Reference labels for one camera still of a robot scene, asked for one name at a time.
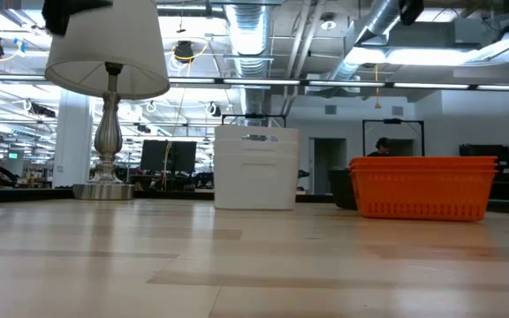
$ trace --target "person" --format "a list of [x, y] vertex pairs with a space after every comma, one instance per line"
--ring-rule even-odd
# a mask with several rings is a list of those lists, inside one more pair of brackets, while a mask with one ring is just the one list
[[376, 151], [368, 154], [368, 156], [387, 156], [390, 155], [390, 140], [386, 137], [376, 142]]

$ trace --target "pillar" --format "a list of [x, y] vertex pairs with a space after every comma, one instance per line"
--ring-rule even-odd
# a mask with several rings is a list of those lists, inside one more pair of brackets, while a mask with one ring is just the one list
[[52, 186], [84, 184], [89, 179], [94, 107], [89, 96], [62, 90]]

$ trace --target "table lamp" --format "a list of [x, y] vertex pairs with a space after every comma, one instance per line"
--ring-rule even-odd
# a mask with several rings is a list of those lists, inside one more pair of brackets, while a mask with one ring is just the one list
[[100, 161], [94, 178], [74, 185], [74, 196], [132, 199], [133, 186], [115, 176], [116, 153], [123, 146], [117, 111], [121, 99], [148, 99], [170, 89], [156, 5], [113, 0], [111, 7], [72, 16], [65, 36], [52, 40], [45, 75], [62, 88], [103, 98], [94, 143]]

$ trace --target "lamp base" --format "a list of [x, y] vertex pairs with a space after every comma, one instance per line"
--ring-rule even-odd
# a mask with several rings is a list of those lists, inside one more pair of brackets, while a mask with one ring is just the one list
[[134, 185], [84, 184], [74, 185], [74, 199], [94, 201], [127, 201], [133, 199]]

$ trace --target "white lampshade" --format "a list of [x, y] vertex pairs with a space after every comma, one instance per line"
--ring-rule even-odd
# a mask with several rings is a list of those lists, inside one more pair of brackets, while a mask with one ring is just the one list
[[118, 76], [123, 99], [147, 99], [170, 89], [151, 0], [113, 0], [110, 8], [73, 15], [66, 36], [52, 40], [46, 78], [70, 91], [101, 97], [108, 86], [105, 62], [123, 65]]

